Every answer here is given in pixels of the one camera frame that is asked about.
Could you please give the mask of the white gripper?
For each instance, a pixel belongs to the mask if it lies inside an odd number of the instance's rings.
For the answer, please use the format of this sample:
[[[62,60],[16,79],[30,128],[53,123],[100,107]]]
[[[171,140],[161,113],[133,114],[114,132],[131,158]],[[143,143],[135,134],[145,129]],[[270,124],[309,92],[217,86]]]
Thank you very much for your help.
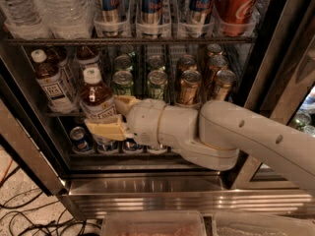
[[[164,101],[150,98],[140,101],[135,96],[115,95],[114,104],[119,114],[103,119],[85,120],[93,135],[124,141],[129,137],[130,130],[138,144],[151,147],[158,145],[158,123],[166,107]],[[120,114],[127,115],[127,125]]]

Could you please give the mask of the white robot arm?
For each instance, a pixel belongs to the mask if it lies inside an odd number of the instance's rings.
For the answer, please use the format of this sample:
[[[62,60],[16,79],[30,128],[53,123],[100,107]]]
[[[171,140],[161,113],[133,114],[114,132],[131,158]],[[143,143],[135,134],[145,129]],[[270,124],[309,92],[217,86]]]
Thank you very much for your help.
[[[116,115],[85,121],[92,134],[165,145],[192,163],[219,171],[231,169],[244,151],[315,194],[315,139],[305,133],[220,100],[208,101],[199,110],[133,96],[117,96],[114,105]]]

